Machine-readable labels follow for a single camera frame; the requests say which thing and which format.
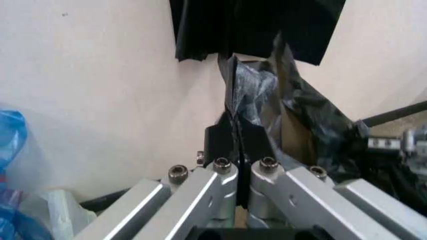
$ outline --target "screw head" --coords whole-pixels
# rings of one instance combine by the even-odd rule
[[[265,173],[273,173],[278,166],[279,162],[270,156],[266,156],[259,161],[259,167]]]
[[[198,165],[203,165],[205,163],[205,152],[197,151],[196,162]]]
[[[189,171],[184,165],[174,165],[167,173],[169,181],[173,184],[182,184],[189,176]]]
[[[219,157],[213,161],[213,170],[219,174],[228,174],[232,168],[232,162],[225,157]]]
[[[308,170],[322,181],[328,176],[328,172],[321,166],[311,166]]]

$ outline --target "beige wall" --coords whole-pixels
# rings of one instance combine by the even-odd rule
[[[348,0],[302,76],[354,120],[426,100],[426,4]],[[168,0],[0,0],[0,108],[30,131],[12,187],[86,200],[194,165],[224,84],[215,55],[174,59],[170,15]]]

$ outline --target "crumpled black plastic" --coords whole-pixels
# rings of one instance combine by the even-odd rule
[[[345,0],[169,0],[175,57],[240,53],[268,58],[278,32],[295,59],[319,65]]]
[[[340,171],[358,174],[354,163],[343,157],[341,150],[366,136],[368,128],[360,121],[349,120],[301,78],[282,35],[274,41],[274,51],[266,61],[240,62],[235,56],[220,55],[218,65],[226,85],[225,107],[231,117],[239,115],[252,124],[263,126],[276,158],[285,169],[302,164],[279,147],[282,141],[279,137],[281,106],[290,110],[312,133],[317,165],[331,175]]]

